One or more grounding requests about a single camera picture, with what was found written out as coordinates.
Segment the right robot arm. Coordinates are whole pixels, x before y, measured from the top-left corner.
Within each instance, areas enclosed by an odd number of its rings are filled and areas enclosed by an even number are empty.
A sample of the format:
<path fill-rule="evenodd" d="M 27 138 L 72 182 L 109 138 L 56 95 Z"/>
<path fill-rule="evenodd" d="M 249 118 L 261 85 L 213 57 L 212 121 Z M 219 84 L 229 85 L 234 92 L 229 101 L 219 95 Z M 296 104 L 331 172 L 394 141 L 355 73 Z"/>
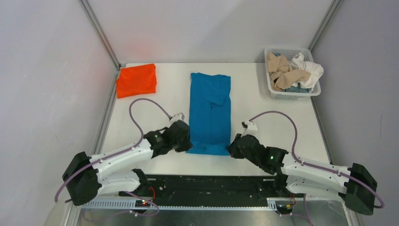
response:
<path fill-rule="evenodd" d="M 252 135 L 237 134 L 227 150 L 231 157 L 247 159 L 275 175 L 273 190 L 278 196 L 314 195 L 343 202 L 362 215 L 374 213 L 377 181 L 361 164 L 345 167 L 295 159 L 287 150 L 264 146 Z"/>

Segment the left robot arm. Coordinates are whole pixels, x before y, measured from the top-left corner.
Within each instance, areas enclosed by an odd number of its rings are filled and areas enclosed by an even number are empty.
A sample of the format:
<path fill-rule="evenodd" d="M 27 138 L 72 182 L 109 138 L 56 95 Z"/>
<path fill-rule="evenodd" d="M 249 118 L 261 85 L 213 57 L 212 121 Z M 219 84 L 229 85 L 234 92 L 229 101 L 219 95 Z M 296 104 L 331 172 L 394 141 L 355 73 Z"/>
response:
<path fill-rule="evenodd" d="M 99 195 L 115 192 L 128 191 L 142 196 L 149 188 L 145 174 L 140 169 L 126 172 L 122 169 L 172 150 L 186 152 L 191 147 L 189 125 L 177 120 L 169 127 L 148 132 L 139 144 L 105 154 L 76 154 L 62 179 L 75 206 L 86 204 Z"/>

